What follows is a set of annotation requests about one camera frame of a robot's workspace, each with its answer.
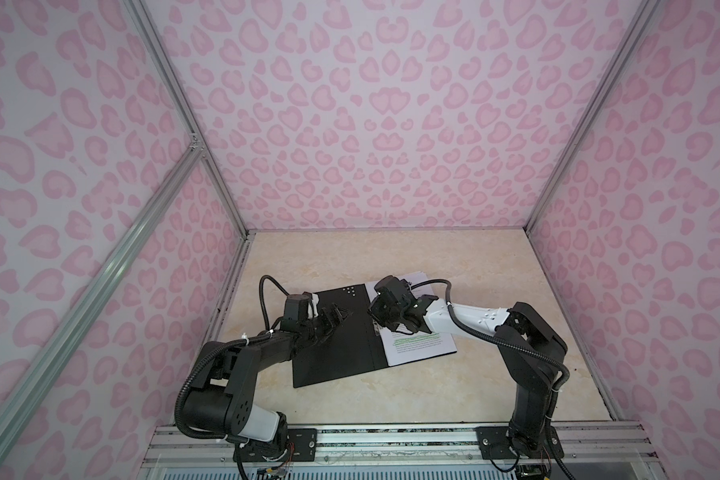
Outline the blue black file folder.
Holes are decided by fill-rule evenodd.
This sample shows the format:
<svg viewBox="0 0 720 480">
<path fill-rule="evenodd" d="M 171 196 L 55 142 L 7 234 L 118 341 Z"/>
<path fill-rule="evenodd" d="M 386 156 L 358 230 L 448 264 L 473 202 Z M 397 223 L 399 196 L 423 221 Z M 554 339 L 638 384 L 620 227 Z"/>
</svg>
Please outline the blue black file folder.
<svg viewBox="0 0 720 480">
<path fill-rule="evenodd" d="M 317 294 L 321 301 L 350 312 L 344 323 L 323 343 L 296 355 L 291 361 L 295 388 L 374 372 L 387 368 L 380 339 L 368 313 L 365 283 L 348 285 Z"/>
</svg>

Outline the green highlighted paper sheet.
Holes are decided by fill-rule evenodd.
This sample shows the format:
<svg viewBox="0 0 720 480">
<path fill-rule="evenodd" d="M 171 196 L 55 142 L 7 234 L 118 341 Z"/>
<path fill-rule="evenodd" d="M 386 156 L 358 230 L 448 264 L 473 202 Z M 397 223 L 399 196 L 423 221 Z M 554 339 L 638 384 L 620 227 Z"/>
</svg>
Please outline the green highlighted paper sheet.
<svg viewBox="0 0 720 480">
<path fill-rule="evenodd" d="M 411 285 L 419 284 L 428 280 L 423 272 L 415 272 L 405 274 L 401 277 L 408 281 Z M 374 300 L 377 292 L 374 290 L 375 284 L 378 282 L 371 281 L 365 283 L 366 292 L 369 300 Z M 414 293 L 434 294 L 431 285 L 423 286 L 415 290 Z M 387 328 L 382 328 L 375 321 L 373 323 L 376 336 L 380 339 L 384 360 L 387 367 L 395 367 L 407 363 L 418 362 L 430 358 L 440 357 L 444 355 L 455 354 L 457 348 L 451 334 L 427 334 L 427 333 L 395 333 Z"/>
</svg>

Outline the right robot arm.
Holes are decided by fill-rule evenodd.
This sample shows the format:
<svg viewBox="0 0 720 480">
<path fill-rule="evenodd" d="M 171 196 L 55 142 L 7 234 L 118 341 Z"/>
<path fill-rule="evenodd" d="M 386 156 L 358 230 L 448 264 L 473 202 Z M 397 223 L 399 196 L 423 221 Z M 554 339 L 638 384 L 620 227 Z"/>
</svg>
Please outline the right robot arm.
<svg viewBox="0 0 720 480">
<path fill-rule="evenodd" d="M 552 437 L 557 397 L 570 372 L 564 365 L 566 342 L 533 306 L 525 302 L 508 308 L 457 304 L 452 300 L 452 284 L 445 279 L 412 284 L 388 275 L 373 290 L 369 314 L 382 328 L 461 335 L 496 346 L 516 385 L 506 444 L 529 458 L 542 451 Z"/>
</svg>

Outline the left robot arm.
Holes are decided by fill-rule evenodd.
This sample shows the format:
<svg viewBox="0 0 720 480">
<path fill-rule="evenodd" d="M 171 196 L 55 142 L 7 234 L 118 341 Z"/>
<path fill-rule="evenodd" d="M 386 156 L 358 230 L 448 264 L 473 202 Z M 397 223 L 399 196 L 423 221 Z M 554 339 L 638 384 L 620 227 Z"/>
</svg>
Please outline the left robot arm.
<svg viewBox="0 0 720 480">
<path fill-rule="evenodd" d="M 176 427 L 193 439 L 281 453 L 287 418 L 254 403 L 258 375 L 329 340 L 347 318 L 347 310 L 316 294 L 292 294 L 276 327 L 250 338 L 206 343 L 176 398 Z"/>
</svg>

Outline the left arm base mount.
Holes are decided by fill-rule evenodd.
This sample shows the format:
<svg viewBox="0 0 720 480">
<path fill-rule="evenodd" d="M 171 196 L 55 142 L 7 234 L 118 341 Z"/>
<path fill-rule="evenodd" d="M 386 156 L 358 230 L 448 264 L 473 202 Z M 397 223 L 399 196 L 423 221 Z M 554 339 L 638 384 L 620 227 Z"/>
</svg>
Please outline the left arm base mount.
<svg viewBox="0 0 720 480">
<path fill-rule="evenodd" d="M 233 459 L 243 463 L 312 462 L 315 460 L 316 447 L 315 428 L 288 427 L 287 430 L 278 430 L 269 442 L 248 440 L 239 443 Z"/>
</svg>

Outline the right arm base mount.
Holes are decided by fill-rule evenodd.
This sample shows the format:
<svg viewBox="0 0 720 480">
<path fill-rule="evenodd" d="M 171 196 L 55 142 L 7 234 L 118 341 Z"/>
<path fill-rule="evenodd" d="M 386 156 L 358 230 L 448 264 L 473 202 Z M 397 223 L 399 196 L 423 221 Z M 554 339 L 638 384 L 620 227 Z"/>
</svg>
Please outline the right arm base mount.
<svg viewBox="0 0 720 480">
<path fill-rule="evenodd" d="M 511 435 L 508 425 L 478 426 L 474 429 L 483 460 L 555 460 L 564 459 L 562 441 L 552 425 L 542 428 L 535 443 L 520 435 Z"/>
</svg>

